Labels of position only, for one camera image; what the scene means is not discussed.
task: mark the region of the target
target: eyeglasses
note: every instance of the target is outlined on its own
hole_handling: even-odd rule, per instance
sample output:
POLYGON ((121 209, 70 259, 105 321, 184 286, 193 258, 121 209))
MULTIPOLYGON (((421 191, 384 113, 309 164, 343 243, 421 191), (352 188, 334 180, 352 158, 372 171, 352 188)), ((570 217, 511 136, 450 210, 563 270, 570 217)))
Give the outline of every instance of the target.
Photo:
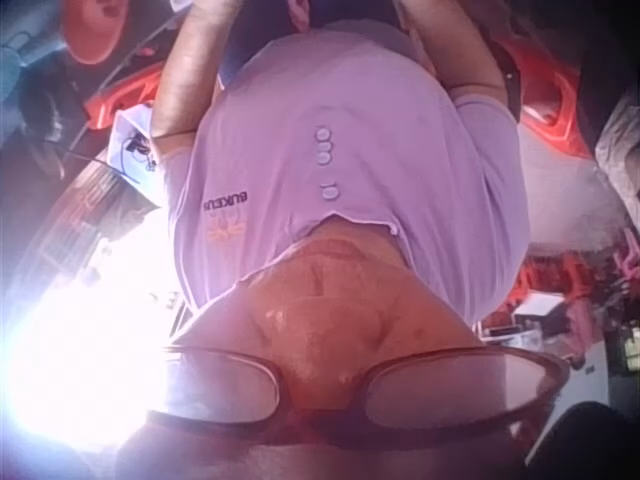
POLYGON ((192 347, 166 352, 165 395, 150 422, 260 445, 428 448, 504 430, 548 407, 569 378, 566 362, 548 355, 446 350, 373 367, 344 410, 301 411, 270 362, 192 347))

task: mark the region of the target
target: bright light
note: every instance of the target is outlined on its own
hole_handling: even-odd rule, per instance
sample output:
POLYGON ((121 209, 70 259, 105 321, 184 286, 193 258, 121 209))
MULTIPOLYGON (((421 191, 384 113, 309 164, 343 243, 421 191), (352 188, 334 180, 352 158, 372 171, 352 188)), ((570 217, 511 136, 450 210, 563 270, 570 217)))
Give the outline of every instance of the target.
MULTIPOLYGON (((28 430, 98 450, 124 441, 144 421, 162 382, 158 347, 169 324, 167 310, 133 280, 132 270, 148 267, 137 261, 141 238, 143 257, 166 250, 149 252, 150 243, 157 244, 148 241, 153 236, 134 232, 132 238, 122 251, 135 258, 114 251, 110 273, 97 285, 75 282, 49 291, 12 335, 8 400, 28 430)), ((142 277, 166 278, 162 263, 142 277)))

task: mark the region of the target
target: brown eyeglass frame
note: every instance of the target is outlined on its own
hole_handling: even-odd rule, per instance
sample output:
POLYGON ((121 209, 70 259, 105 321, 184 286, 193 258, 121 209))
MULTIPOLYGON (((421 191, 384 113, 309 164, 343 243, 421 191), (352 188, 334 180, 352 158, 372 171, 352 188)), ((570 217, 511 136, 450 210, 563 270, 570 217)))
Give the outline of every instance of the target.
POLYGON ((165 350, 167 353, 188 354, 201 352, 221 355, 243 363, 253 364, 272 377, 279 395, 278 405, 269 418, 253 423, 225 424, 191 420, 152 410, 148 412, 148 421, 151 424, 178 429, 195 435, 216 436, 223 439, 266 446, 318 443, 355 451, 407 451, 486 435, 507 429, 509 426, 523 421, 528 414, 547 408, 568 381, 570 373, 570 366, 564 360, 526 350, 489 346, 441 350, 411 355, 376 365, 369 369, 359 380, 355 389, 356 393, 347 408, 343 410, 311 411, 296 410, 294 408, 281 370, 277 365, 269 361, 218 349, 176 346, 168 347, 165 350), (548 378, 553 380, 552 386, 521 407, 465 425, 428 429, 389 428, 374 423, 366 414, 366 396, 369 387, 375 379, 387 370, 416 360, 435 361, 457 356, 495 356, 496 354, 523 358, 544 367, 548 378), (310 441, 309 431, 317 434, 317 438, 310 441))

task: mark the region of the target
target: man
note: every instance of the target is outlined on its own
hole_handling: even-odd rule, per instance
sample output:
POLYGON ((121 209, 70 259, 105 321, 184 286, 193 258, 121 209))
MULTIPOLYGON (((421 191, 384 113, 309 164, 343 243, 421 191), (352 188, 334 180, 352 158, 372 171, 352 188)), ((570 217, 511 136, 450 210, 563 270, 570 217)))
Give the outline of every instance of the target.
POLYGON ((200 313, 119 473, 513 478, 494 420, 526 376, 469 328, 529 240, 501 73, 455 0, 399 4, 437 79, 390 0, 289 4, 196 0, 166 64, 152 135, 200 313))

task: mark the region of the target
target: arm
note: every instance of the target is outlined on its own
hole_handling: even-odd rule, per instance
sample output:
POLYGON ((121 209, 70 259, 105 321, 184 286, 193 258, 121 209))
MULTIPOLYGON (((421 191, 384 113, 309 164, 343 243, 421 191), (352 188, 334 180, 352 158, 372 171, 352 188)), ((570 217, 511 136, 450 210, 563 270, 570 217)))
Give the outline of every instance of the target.
POLYGON ((243 0, 196 0, 160 81, 151 119, 158 158, 195 140, 211 105, 218 67, 243 0))
POLYGON ((454 100, 479 93, 508 105, 502 72, 457 0, 400 0, 454 100))

